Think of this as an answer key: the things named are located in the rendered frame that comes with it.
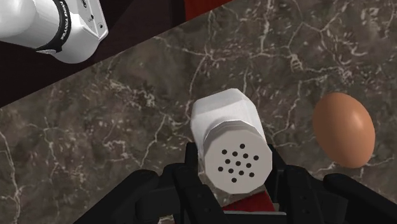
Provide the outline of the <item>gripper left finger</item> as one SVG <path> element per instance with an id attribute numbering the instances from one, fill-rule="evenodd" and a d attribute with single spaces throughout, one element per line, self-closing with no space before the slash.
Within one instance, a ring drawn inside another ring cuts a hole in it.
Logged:
<path id="1" fill-rule="evenodd" d="M 158 224 L 168 215 L 176 224 L 230 224 L 197 168 L 197 147 L 187 143 L 183 163 L 166 165 L 162 175 L 134 171 L 73 224 Z"/>

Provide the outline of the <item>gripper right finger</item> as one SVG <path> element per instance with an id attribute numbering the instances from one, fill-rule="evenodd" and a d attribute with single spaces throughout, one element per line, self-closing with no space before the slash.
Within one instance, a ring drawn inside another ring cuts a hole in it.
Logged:
<path id="1" fill-rule="evenodd" d="M 397 204 L 345 174 L 314 178 L 272 151 L 265 187 L 286 213 L 287 224 L 397 224 Z"/>

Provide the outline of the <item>brown egg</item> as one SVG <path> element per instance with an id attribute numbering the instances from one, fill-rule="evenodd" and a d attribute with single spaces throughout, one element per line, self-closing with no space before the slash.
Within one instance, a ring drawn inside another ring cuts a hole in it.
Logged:
<path id="1" fill-rule="evenodd" d="M 364 105 L 350 95 L 323 96 L 314 108 L 312 126 L 318 144 L 337 164 L 358 168 L 370 160 L 375 128 Z"/>

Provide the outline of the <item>white salt shaker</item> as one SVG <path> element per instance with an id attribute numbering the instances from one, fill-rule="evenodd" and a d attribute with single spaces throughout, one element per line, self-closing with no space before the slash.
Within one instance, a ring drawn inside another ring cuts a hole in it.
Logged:
<path id="1" fill-rule="evenodd" d="M 272 170 L 256 106 L 230 88 L 193 104 L 190 121 L 201 167 L 211 183 L 229 194 L 250 193 Z"/>

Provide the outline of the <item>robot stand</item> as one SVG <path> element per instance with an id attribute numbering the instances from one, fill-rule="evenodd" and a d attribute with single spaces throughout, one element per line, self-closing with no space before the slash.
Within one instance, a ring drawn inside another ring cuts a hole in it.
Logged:
<path id="1" fill-rule="evenodd" d="M 100 0 L 109 34 L 95 54 L 79 64 L 0 42 L 0 107 L 230 1 Z"/>

